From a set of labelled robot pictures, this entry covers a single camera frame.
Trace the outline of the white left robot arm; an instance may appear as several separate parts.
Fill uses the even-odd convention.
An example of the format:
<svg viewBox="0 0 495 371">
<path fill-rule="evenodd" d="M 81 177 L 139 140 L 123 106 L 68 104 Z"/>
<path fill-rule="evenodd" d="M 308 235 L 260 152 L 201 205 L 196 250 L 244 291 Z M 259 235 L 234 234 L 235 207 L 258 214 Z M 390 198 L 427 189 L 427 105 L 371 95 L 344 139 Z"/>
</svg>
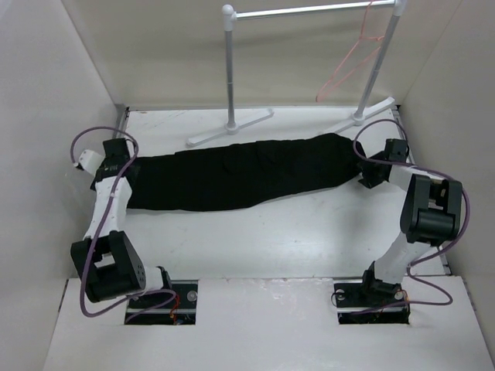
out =
<svg viewBox="0 0 495 371">
<path fill-rule="evenodd" d="M 173 288 L 163 267 L 147 267 L 124 231 L 131 186 L 138 174 L 131 160 L 128 140 L 105 141 L 104 155 L 85 150 L 78 167 L 93 177 L 96 193 L 92 220 L 81 241 L 70 248 L 70 256 L 86 297 L 93 303 L 133 294 L 146 294 L 157 308 L 173 300 Z"/>
</svg>

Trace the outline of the pink wire hanger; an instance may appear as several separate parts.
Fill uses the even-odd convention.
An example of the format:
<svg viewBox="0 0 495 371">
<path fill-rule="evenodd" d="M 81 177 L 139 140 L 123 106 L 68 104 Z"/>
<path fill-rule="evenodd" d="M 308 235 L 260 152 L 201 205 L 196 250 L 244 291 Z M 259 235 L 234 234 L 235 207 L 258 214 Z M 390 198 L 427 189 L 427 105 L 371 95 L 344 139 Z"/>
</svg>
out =
<svg viewBox="0 0 495 371">
<path fill-rule="evenodd" d="M 349 80 L 362 66 L 364 66 L 368 61 L 371 60 L 373 56 L 381 49 L 381 44 L 384 40 L 384 35 L 372 36 L 368 35 L 367 28 L 367 17 L 370 9 L 374 5 L 375 1 L 369 1 L 367 7 L 364 11 L 364 17 L 360 26 L 360 33 L 357 37 L 356 42 L 349 49 L 345 57 L 341 60 L 335 70 L 329 76 L 329 79 L 320 87 L 316 93 L 315 101 L 316 103 L 322 103 L 333 91 L 337 90 L 342 84 Z M 367 43 L 376 43 L 377 47 L 373 49 L 367 56 L 365 56 L 358 64 L 356 64 L 350 70 L 345 71 L 345 66 L 350 61 L 353 54 L 361 47 Z"/>
</svg>

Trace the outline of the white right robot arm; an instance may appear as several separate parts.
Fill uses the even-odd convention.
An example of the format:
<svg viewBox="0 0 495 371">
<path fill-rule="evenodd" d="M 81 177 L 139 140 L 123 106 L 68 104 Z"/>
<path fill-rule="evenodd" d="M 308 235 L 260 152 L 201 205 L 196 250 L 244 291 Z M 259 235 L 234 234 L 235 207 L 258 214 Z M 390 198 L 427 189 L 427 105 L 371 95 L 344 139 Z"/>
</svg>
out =
<svg viewBox="0 0 495 371">
<path fill-rule="evenodd" d="M 360 300 L 370 306 L 393 298 L 408 268 L 432 247 L 454 241 L 460 229 L 462 183 L 406 162 L 408 144 L 388 139 L 383 151 L 360 163 L 360 183 L 372 189 L 383 182 L 405 192 L 400 233 L 384 255 L 364 272 Z"/>
</svg>

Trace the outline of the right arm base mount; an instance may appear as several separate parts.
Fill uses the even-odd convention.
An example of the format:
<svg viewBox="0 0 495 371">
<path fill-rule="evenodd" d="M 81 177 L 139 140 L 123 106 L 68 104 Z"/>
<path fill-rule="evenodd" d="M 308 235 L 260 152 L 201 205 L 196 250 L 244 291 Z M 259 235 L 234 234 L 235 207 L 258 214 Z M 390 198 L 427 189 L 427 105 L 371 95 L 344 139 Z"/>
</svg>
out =
<svg viewBox="0 0 495 371">
<path fill-rule="evenodd" d="M 410 306 L 405 293 L 370 291 L 361 279 L 336 280 L 331 295 L 340 325 L 408 325 Z"/>
</svg>

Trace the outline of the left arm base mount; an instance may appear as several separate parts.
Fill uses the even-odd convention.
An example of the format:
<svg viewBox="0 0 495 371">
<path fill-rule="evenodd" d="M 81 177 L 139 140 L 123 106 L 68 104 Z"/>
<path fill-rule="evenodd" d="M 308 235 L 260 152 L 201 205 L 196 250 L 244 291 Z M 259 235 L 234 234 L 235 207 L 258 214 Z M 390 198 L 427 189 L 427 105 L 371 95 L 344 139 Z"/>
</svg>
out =
<svg viewBox="0 0 495 371">
<path fill-rule="evenodd" d="M 199 281 L 172 281 L 177 296 L 170 294 L 145 295 L 128 303 L 125 325 L 195 325 Z"/>
</svg>

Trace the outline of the black trousers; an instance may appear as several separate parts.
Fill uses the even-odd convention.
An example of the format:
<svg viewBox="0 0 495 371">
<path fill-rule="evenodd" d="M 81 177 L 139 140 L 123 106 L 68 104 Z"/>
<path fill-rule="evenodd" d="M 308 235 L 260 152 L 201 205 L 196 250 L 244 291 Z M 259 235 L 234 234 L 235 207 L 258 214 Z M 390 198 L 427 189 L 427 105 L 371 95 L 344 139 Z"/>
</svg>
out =
<svg viewBox="0 0 495 371">
<path fill-rule="evenodd" d="M 341 186 L 356 177 L 360 143 L 338 134 L 268 140 L 140 157 L 129 209 L 193 212 L 245 209 Z"/>
</svg>

